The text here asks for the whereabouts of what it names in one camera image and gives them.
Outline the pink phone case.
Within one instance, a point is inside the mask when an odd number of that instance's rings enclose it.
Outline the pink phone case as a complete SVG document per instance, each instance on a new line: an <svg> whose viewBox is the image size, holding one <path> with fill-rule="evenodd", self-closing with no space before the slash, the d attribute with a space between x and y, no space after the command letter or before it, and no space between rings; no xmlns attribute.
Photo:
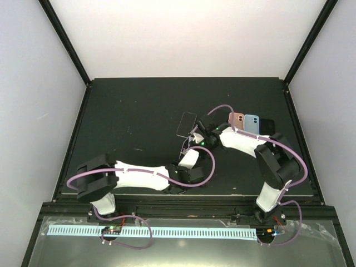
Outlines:
<svg viewBox="0 0 356 267"><path fill-rule="evenodd" d="M229 113L228 123L239 130L244 129L244 114L238 112Z"/></svg>

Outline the light-blue phone case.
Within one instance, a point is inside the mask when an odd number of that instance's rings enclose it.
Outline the light-blue phone case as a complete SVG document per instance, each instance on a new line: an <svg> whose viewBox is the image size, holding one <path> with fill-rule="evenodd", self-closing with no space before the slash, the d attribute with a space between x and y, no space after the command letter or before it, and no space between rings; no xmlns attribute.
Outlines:
<svg viewBox="0 0 356 267"><path fill-rule="evenodd" d="M258 135L260 133L260 118L257 115L244 115L244 131Z"/></svg>

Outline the black phone case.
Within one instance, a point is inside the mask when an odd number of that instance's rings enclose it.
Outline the black phone case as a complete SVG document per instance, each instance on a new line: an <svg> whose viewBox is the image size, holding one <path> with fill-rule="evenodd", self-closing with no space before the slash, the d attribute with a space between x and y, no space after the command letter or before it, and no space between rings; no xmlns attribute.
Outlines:
<svg viewBox="0 0 356 267"><path fill-rule="evenodd" d="M272 136L276 134L276 127L274 120L261 118L260 119L260 134Z"/></svg>

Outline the blue phone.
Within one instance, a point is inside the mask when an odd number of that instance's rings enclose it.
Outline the blue phone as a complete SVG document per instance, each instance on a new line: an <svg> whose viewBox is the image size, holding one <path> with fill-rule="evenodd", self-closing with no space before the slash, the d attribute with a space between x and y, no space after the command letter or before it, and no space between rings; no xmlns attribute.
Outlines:
<svg viewBox="0 0 356 267"><path fill-rule="evenodd" d="M229 110L220 108L213 113L212 119L217 125L221 125L223 123L228 122L229 115L230 115Z"/></svg>

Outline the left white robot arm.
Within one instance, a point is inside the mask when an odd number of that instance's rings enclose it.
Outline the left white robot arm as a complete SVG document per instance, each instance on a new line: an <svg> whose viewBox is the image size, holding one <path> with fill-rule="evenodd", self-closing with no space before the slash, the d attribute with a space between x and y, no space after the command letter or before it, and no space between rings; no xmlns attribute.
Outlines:
<svg viewBox="0 0 356 267"><path fill-rule="evenodd" d="M166 166L138 166L115 160L110 154L94 158L77 168L75 178L67 186L77 190L77 199L89 203L107 222L119 216L114 189L144 188L178 194L183 188L204 184L202 166L197 166L199 153L188 151L180 162Z"/></svg>

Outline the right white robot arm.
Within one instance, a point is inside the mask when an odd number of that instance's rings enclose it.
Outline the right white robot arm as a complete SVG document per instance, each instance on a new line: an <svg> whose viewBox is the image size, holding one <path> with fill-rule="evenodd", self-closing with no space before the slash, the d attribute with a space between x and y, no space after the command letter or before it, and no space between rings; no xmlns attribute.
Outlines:
<svg viewBox="0 0 356 267"><path fill-rule="evenodd" d="M233 128L226 122L217 125L208 115L198 119L196 127L201 134L191 132L194 143L211 150L218 146L235 149L256 159L264 180L253 208L253 218L258 224L270 221L284 194L308 175L303 159L279 133L261 136Z"/></svg>

